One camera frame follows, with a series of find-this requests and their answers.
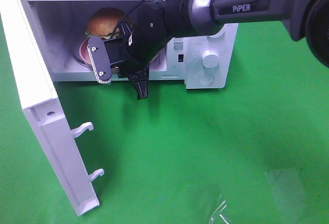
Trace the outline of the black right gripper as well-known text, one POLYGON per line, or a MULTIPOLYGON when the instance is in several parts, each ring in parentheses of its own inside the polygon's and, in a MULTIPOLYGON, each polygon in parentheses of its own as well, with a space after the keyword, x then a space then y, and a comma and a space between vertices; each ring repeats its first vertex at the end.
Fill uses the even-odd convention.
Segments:
POLYGON ((121 21, 119 35, 104 42, 104 74, 111 76, 114 67, 127 77, 137 92, 137 99, 146 99, 149 94, 150 61, 154 58, 154 42, 133 33, 133 22, 121 21))

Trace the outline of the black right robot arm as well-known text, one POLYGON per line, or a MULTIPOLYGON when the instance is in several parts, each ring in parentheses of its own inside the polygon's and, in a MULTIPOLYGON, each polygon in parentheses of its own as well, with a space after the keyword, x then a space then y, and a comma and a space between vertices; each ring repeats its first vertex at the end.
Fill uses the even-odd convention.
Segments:
POLYGON ((228 23, 281 21, 294 41, 306 39, 328 65, 328 0, 142 0, 137 25, 121 20, 119 36, 105 42, 110 66, 149 96, 149 63, 172 38, 213 35, 228 23))

